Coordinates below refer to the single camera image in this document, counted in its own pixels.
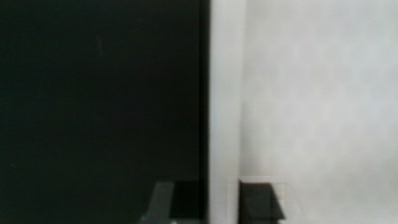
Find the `dark background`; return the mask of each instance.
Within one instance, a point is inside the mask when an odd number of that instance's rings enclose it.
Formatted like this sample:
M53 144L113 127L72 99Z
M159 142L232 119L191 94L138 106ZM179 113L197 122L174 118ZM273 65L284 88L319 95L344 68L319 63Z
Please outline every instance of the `dark background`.
M199 4L0 1L1 224L135 223L202 177Z

